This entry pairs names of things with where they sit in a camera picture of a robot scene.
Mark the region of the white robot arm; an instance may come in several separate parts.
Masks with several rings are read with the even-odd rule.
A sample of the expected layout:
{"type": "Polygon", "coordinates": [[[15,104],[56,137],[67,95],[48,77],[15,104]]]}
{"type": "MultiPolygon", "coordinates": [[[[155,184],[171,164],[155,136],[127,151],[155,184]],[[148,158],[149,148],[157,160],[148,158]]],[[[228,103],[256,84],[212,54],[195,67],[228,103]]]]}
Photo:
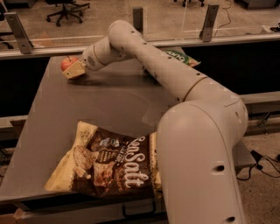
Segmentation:
{"type": "Polygon", "coordinates": [[[174,59],[117,20],[105,38],[65,67],[71,79],[137,59],[177,100],[157,126],[157,162],[169,224],[246,224],[233,148],[248,127],[239,95],[174,59]]]}

